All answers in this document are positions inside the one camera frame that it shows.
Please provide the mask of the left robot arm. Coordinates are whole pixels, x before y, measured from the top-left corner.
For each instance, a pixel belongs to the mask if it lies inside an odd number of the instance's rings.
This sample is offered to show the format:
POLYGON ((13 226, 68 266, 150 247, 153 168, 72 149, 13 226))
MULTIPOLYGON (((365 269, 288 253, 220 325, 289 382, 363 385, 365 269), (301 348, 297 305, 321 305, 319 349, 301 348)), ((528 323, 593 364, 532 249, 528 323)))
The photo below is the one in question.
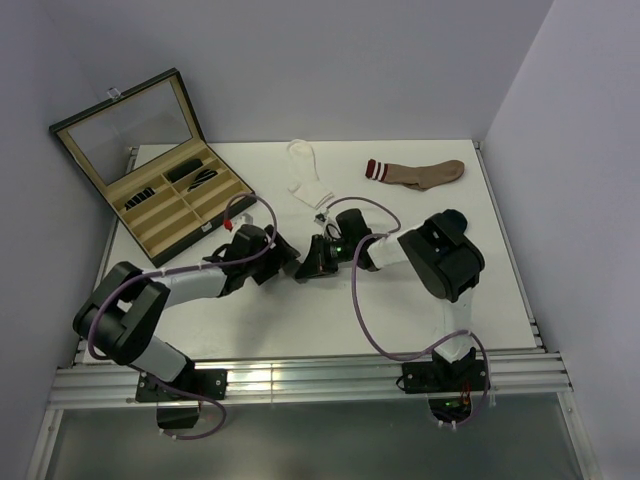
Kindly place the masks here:
POLYGON ((108 360, 158 378, 164 393, 183 399, 195 386, 193 361, 155 335, 163 311, 228 296, 249 278, 260 285, 280 271, 291 274, 299 256, 277 235, 273 245, 235 238, 197 265, 163 272, 145 272, 123 261, 77 312, 73 330, 108 360))

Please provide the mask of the white sock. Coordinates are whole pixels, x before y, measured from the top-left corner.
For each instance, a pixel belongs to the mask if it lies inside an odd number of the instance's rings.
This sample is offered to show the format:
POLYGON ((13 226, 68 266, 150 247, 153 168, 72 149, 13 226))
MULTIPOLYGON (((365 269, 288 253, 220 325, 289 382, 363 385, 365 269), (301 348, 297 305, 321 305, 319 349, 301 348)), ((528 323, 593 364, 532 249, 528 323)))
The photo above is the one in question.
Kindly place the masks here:
POLYGON ((295 139, 288 144, 287 153, 293 178, 289 192, 307 206, 320 209, 334 194, 319 178, 312 145, 305 140, 295 139))

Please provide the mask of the striped rolled sock right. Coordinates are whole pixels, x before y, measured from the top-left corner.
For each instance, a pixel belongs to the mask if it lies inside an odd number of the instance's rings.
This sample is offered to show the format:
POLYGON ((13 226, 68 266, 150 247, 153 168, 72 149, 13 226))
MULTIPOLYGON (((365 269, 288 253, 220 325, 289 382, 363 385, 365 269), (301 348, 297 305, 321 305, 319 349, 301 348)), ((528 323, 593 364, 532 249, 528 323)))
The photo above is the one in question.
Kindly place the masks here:
POLYGON ((217 175, 218 175, 218 172, 216 170, 212 170, 212 169, 206 169, 206 170, 200 171, 196 175, 196 177, 193 179, 191 184, 189 185, 188 192, 191 192, 191 191, 197 189, 202 184, 206 183, 207 181, 211 180, 212 178, 215 178, 217 175))

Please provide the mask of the striped rolled sock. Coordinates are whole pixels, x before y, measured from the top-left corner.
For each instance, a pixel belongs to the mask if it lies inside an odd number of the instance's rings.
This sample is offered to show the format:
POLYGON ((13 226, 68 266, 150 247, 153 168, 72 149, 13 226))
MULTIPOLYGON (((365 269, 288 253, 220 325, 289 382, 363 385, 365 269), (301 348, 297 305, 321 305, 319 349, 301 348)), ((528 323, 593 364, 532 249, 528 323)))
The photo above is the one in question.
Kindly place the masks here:
POLYGON ((193 179, 191 184, 189 185, 188 192, 191 192, 191 191, 197 189, 202 184, 206 183, 207 181, 211 180, 212 178, 215 178, 217 175, 218 175, 218 172, 216 170, 212 170, 212 169, 206 169, 206 170, 200 171, 196 175, 196 177, 193 179))
POLYGON ((141 204, 142 202, 146 201, 147 199, 151 198, 154 195, 155 195, 155 190, 151 187, 147 187, 141 190, 140 192, 136 193, 129 200, 125 202, 124 204, 125 210, 129 211, 135 208, 137 205, 141 204))

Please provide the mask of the black rolled sock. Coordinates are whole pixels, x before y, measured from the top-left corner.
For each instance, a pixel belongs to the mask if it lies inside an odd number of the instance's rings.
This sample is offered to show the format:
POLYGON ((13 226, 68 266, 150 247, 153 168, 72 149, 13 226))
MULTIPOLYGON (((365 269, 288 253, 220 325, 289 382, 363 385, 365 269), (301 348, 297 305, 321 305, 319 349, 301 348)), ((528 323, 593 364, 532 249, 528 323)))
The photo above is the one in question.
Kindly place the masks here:
POLYGON ((175 183, 188 174, 198 170, 202 165, 202 161, 198 158, 189 159, 168 171, 165 176, 169 182, 175 183))

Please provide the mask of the striped rolled sock left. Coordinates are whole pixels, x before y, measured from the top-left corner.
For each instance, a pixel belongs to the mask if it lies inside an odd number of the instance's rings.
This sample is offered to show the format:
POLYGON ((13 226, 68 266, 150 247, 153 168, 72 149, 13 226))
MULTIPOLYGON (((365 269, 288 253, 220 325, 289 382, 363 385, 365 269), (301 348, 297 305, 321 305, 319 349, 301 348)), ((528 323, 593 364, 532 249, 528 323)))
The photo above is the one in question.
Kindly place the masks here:
POLYGON ((147 199, 151 198, 154 195, 155 195, 155 190, 151 187, 147 187, 141 190, 140 192, 136 193, 129 200, 125 202, 124 204, 125 210, 129 211, 135 208, 137 205, 141 204, 142 202, 146 201, 147 199))

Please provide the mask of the tan sock with red cuff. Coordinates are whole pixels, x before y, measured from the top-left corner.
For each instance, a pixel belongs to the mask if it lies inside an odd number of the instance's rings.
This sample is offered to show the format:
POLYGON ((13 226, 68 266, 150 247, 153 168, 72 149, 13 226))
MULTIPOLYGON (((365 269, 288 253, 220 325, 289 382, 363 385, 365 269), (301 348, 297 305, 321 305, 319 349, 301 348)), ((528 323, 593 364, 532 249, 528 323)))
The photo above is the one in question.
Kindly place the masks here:
POLYGON ((367 162, 364 176, 386 185, 400 185, 411 190, 427 191, 458 180, 465 173, 460 160, 448 160, 429 166, 409 167, 384 163, 375 159, 367 162))

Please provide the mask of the navy blue sock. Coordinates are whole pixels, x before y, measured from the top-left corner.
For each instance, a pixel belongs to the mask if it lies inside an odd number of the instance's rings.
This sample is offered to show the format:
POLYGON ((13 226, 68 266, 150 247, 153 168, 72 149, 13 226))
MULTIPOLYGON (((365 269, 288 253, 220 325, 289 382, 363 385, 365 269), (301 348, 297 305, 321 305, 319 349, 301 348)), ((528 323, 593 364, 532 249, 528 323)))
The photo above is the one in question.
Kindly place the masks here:
POLYGON ((443 216, 462 234, 468 228, 468 220, 463 213, 455 209, 447 209, 443 212, 443 216))

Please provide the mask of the black compartment storage box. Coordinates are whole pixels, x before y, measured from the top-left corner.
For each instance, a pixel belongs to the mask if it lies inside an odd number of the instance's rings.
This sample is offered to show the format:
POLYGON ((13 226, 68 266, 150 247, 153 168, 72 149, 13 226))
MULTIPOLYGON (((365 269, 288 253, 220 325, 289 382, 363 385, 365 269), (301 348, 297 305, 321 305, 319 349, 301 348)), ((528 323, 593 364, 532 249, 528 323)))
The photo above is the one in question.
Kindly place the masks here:
POLYGON ((59 121, 53 137, 90 180, 134 241, 161 266, 254 204, 253 189, 206 142, 180 72, 169 69, 59 121), (175 183, 165 174, 186 160, 203 165, 175 183), (188 192, 196 175, 215 178, 188 192), (126 211, 151 187, 155 195, 126 211))

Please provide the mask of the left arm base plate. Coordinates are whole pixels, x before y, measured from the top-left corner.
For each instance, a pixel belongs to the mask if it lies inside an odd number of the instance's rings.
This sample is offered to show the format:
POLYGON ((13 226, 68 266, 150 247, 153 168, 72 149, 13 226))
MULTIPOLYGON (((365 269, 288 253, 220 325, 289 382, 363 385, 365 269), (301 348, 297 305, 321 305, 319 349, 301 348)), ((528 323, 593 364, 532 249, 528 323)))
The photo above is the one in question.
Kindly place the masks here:
POLYGON ((228 371, 225 369, 195 369, 180 375, 173 382, 163 382, 148 373, 141 373, 135 393, 138 403, 223 400, 228 371))

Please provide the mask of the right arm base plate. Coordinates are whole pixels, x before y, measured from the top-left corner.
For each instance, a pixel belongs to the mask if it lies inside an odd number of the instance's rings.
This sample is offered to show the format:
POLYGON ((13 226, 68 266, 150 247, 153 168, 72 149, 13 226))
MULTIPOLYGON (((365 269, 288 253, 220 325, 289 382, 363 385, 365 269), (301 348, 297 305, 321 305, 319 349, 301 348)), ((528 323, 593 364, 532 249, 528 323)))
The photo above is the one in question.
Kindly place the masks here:
POLYGON ((407 394, 482 392, 487 372, 482 360, 407 362, 397 380, 407 394))

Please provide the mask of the aluminium frame rail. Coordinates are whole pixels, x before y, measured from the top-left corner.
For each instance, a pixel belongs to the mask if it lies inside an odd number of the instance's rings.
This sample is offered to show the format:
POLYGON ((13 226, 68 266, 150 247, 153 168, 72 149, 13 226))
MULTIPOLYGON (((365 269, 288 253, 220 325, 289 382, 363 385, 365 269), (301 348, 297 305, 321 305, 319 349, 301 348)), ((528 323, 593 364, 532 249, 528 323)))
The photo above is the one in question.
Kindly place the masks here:
MULTIPOLYGON (((496 395, 566 393, 573 386, 561 355, 497 355, 490 360, 496 395)), ((227 405, 406 399, 396 386, 401 365, 384 357, 203 362, 225 369, 227 405)), ((80 410, 137 407, 138 374, 111 364, 79 365, 56 373, 47 408, 80 410)))

